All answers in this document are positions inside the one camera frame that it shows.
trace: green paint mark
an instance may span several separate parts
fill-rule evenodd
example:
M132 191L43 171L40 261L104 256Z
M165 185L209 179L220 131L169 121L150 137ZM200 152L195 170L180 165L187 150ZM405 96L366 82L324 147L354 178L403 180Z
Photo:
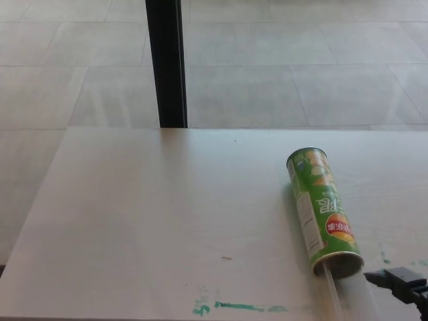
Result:
M391 264L391 261L388 260L388 259L386 259L384 251L381 251L381 256L382 256L382 259L383 259L383 263L385 263L385 264Z
M268 312L287 312L288 310L283 306L271 306L267 309Z
M193 313L198 314L200 316L203 316L203 312L205 311L205 314L209 313L209 306L203 305L199 309L194 308Z
M214 307L216 308L232 308L239 310L249 310L249 311L258 311L258 312L287 312L287 308L284 306L252 306L249 304L232 304L232 303L223 303L216 301Z
M258 308L257 306L251 306L249 304L232 304L232 303L222 303L222 302L215 302L214 307L222 307L222 308L232 308L232 309L240 309L240 310L251 310L251 311L258 311L258 312L265 312L265 309Z

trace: floor tile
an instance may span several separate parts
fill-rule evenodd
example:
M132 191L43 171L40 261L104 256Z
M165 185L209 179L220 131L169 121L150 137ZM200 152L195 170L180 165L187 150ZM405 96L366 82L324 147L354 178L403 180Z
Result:
M103 21L111 0L35 0L21 21Z
M38 65L58 23L0 23L0 66Z
M307 23L238 23L242 65L335 64L320 30Z
M148 36L148 33L146 36L146 40L144 41L144 53L142 54L141 65L142 66L153 66L152 47L150 45L150 37Z
M158 128L152 68L90 68L70 125Z
M0 265L9 260L20 231L20 227L0 227Z
M349 126L291 126L285 129L290 130L370 130L369 125L349 125Z
M30 3L31 0L0 0L0 21L17 21Z
M63 130L0 130L0 231L22 226L63 135Z
M274 21L352 22L354 16L341 0L269 0Z
M321 29L339 64L428 61L398 23L325 23Z
M345 0L357 21L428 21L417 0Z
M192 0L192 22L271 21L268 0Z
M428 55L428 23L402 22L401 26L415 41L415 43Z
M66 128L85 74L86 67L0 68L0 129Z
M141 23L62 23L43 63L138 66L146 32Z
M145 0L113 0L106 21L146 23Z
M187 88L191 127L307 125L289 67L189 68Z
M389 69L428 122L428 65L390 65Z
M372 130L428 131L428 125L371 125Z
M235 30L231 23L192 23L184 28L185 62L190 66L237 64Z
M293 66L292 70L310 125L424 123L387 66Z

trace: chip can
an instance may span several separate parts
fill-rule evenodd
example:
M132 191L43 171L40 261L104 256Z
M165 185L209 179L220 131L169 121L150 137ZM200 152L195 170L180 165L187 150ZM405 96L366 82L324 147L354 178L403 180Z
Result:
M346 278L364 265L325 152L308 147L287 160L294 197L312 271L323 274L323 263L333 278Z

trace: white table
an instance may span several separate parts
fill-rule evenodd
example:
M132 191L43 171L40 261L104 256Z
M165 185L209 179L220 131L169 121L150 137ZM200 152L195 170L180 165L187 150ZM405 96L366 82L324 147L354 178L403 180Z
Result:
M0 318L319 320L329 297L310 274L288 155L326 151L365 270L428 274L427 142L424 132L71 128L0 279ZM383 316L418 320L373 290Z

